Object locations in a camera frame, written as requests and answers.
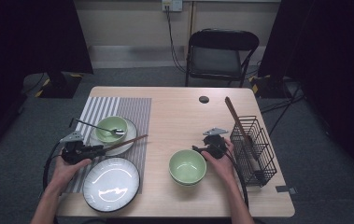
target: utensil holder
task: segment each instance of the utensil holder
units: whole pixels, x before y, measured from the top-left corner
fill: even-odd
[[[238,117],[248,141],[235,124],[230,139],[234,144],[234,158],[239,176],[246,186],[264,186],[276,174],[275,156],[270,141],[256,116]]]

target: gray striped placemat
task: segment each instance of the gray striped placemat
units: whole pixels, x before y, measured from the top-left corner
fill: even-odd
[[[122,97],[89,97],[84,106],[80,119],[91,124],[98,123],[101,119],[109,116],[121,116],[130,120],[137,129],[137,136],[148,133],[150,117],[150,98],[122,98]],[[77,131],[84,136],[84,143],[88,144],[92,127],[79,123]],[[142,192],[142,183],[145,170],[145,156],[147,150],[147,138],[136,141],[127,151],[115,156],[132,162],[138,169],[140,176],[140,187],[138,193]],[[84,178],[89,171],[100,161],[111,157],[98,157],[92,164],[80,169],[71,180],[65,192],[81,193],[83,191]]]

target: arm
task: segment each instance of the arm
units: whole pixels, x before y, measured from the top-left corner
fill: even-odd
[[[31,220],[31,224],[53,223],[58,206],[58,197],[66,188],[74,174],[80,168],[91,162],[90,159],[86,159],[75,165],[70,165],[65,162],[61,156],[57,157],[53,177],[40,199],[34,217]]]
[[[229,139],[225,139],[228,154],[232,155],[234,145]],[[253,224],[253,218],[249,213],[246,204],[241,196],[237,181],[234,178],[234,167],[227,156],[220,159],[215,159],[206,151],[202,155],[214,166],[215,171],[222,179],[226,188],[227,199],[231,209],[232,223]]]

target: white plate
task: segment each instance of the white plate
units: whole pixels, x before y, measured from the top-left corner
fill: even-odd
[[[126,206],[139,188],[136,167],[122,158],[101,161],[87,174],[83,185],[86,203],[100,212],[112,212]]]
[[[129,119],[126,119],[126,121],[127,121],[127,130],[128,130],[128,132],[127,132],[127,135],[124,138],[123,142],[131,140],[133,138],[136,138],[136,133],[137,133],[135,125]],[[95,132],[93,130],[94,130],[94,128],[90,132],[90,138],[89,138],[89,143],[88,143],[89,146],[102,145],[102,146],[104,146],[104,148],[112,146],[110,144],[106,144],[106,143],[103,143],[100,140],[98,140],[98,138],[95,135]],[[106,153],[106,155],[107,156],[119,155],[119,154],[127,151],[132,146],[133,146],[133,143],[129,143],[127,145],[124,145],[124,146],[121,146],[121,147],[118,147],[118,148],[115,148],[115,149],[112,149],[112,150],[108,151]]]

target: spoon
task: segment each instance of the spoon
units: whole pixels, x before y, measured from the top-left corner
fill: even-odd
[[[80,119],[75,119],[77,122],[80,122],[80,123],[83,123],[83,124],[86,124],[86,125],[89,125],[89,126],[92,126],[96,129],[101,129],[101,130],[104,130],[104,131],[107,131],[107,133],[105,133],[105,135],[109,135],[110,134],[113,134],[113,135],[124,135],[124,130],[122,129],[113,129],[113,130],[108,130],[108,129],[104,129],[104,128],[100,128],[98,126],[95,126],[95,125],[92,125],[90,123],[87,123],[87,122],[84,122],[83,120],[80,120]]]

